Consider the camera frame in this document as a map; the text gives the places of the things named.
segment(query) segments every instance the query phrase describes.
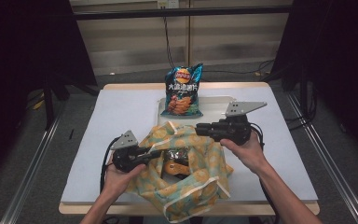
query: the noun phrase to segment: potato chip bag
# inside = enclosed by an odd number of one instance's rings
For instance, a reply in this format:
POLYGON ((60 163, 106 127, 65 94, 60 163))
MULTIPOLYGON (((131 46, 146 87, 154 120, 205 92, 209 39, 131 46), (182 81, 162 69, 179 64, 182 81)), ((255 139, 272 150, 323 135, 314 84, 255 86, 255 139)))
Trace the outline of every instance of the potato chip bag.
POLYGON ((161 115, 202 116, 198 90, 202 63, 192 67, 174 67, 165 76, 165 110, 161 115))

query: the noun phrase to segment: yellow pattern on bag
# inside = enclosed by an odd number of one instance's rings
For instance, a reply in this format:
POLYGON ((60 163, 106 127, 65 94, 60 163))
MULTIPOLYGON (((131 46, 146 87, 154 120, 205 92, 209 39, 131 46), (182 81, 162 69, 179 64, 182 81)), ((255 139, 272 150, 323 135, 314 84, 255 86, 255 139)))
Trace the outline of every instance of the yellow pattern on bag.
POLYGON ((134 178, 127 192, 151 202, 171 222, 177 223, 209 211, 217 199, 229 198, 227 177, 233 169, 226 164, 223 148, 210 137, 196 135, 192 126, 167 122, 153 127, 139 145, 163 150, 188 147, 190 176, 175 184, 161 178, 163 153, 134 178))

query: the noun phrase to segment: black handheld controller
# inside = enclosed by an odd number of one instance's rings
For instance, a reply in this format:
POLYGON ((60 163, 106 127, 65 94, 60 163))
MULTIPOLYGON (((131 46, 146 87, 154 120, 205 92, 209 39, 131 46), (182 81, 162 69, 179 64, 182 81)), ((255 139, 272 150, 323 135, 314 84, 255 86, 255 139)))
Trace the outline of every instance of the black handheld controller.
POLYGON ((241 146, 251 136, 251 123, 247 113, 267 105, 265 102, 231 102, 226 110, 226 118, 218 122, 198 123, 196 133, 200 136, 210 136, 215 142, 226 138, 241 146))
POLYGON ((122 172, 128 173, 139 164, 148 164, 158 158, 160 150, 149 152, 150 147, 138 147, 132 131, 126 131, 110 148, 114 150, 112 163, 122 172))

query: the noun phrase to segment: black cable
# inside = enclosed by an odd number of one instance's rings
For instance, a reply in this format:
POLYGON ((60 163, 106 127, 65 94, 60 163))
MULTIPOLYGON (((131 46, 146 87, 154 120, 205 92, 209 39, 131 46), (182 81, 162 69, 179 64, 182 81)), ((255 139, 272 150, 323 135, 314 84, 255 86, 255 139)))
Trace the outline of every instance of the black cable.
POLYGON ((104 177, 105 177, 105 172, 106 172, 106 168, 111 165, 106 165, 106 159, 107 159, 107 156, 109 155, 109 151, 110 151, 110 148, 112 147, 112 145, 119 139, 120 137, 117 137, 115 139, 113 139, 113 141, 109 144, 109 146, 107 147, 106 149, 106 152, 105 152, 105 155, 103 157, 103 166, 101 168, 101 179, 100 179, 100 193, 103 191, 103 185, 104 185, 104 177))
POLYGON ((171 68, 174 68, 175 65, 173 64, 172 55, 171 55, 171 47, 170 47, 170 40, 168 38, 168 25, 167 25, 167 18, 163 17, 164 19, 164 27, 165 27, 165 39, 167 43, 167 56, 168 62, 170 63, 171 68))
POLYGON ((281 68, 278 71, 275 71, 271 74, 269 74, 269 76, 263 77, 260 79, 260 81, 262 82, 270 82, 272 80, 276 80, 282 77, 282 74, 284 74, 287 70, 291 69, 293 67, 293 65, 291 63, 287 64, 285 67, 281 68))
POLYGON ((209 72, 215 72, 215 73, 231 73, 231 74, 240 74, 240 75, 246 75, 246 74, 252 74, 255 72, 259 72, 261 69, 267 67, 271 62, 275 61, 275 59, 273 60, 267 60, 262 62, 260 65, 258 65, 258 68, 256 70, 253 71, 249 71, 249 72, 234 72, 234 71, 226 71, 226 70, 204 70, 202 71, 203 73, 209 73, 209 72))
MULTIPOLYGON (((255 123, 250 123, 251 124, 251 129, 257 133, 258 135, 258 140, 260 142, 260 146, 261 146, 261 149, 264 150, 264 142, 263 142, 263 131, 261 130, 261 128, 255 124, 255 123)), ((260 182, 260 186, 261 186, 261 189, 263 190, 263 193, 264 195, 266 196, 266 199, 269 203, 269 205, 271 206, 272 210, 274 211, 275 213, 275 221, 274 221, 274 224, 278 224, 280 222, 280 215, 278 213, 278 210, 277 208, 275 207, 275 204, 274 202, 272 201, 272 199, 269 197, 269 193, 267 192, 267 190, 264 188, 264 185, 263 185, 263 182, 261 181, 261 179, 259 179, 259 182, 260 182)))
POLYGON ((119 222, 120 222, 119 217, 108 217, 108 218, 103 220, 103 224, 118 224, 119 222))
POLYGON ((260 65, 258 65, 258 73, 259 73, 259 75, 260 75, 259 81, 261 81, 261 79, 262 79, 261 69, 267 67, 270 63, 272 63, 272 62, 274 62, 274 61, 275 61, 275 59, 272 59, 272 60, 264 61, 264 62, 262 62, 260 65))
POLYGON ((298 128, 303 127, 304 125, 311 123, 313 119, 316 117, 317 104, 318 104, 317 90, 315 88, 315 85, 312 83, 312 94, 310 96, 310 107, 308 109, 308 117, 301 116, 296 119, 286 119, 286 121, 289 121, 287 122, 287 124, 292 123, 293 121, 296 120, 300 120, 300 121, 305 120, 304 123, 301 123, 295 127, 290 128, 289 131, 296 130, 298 128))

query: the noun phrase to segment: table edge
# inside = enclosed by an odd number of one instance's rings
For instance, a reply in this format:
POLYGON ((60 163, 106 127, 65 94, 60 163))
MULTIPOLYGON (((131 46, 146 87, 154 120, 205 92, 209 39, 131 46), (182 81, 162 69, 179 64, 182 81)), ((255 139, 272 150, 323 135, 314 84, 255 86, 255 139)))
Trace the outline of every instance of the table edge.
MULTIPOLYGON (((266 82, 202 82, 202 89, 269 87, 266 82)), ((117 83, 106 84, 104 90, 164 90, 165 83, 117 83)))
MULTIPOLYGON (((310 211, 318 215, 320 207, 317 201, 308 201, 304 204, 310 211)), ((65 204, 60 203, 59 210, 65 215, 84 215, 92 204, 65 204)), ((162 213, 151 203, 113 204, 107 215, 121 216, 162 216, 162 213)), ((274 216, 275 213, 267 203, 216 203, 213 208, 202 214, 204 217, 213 216, 274 216)))

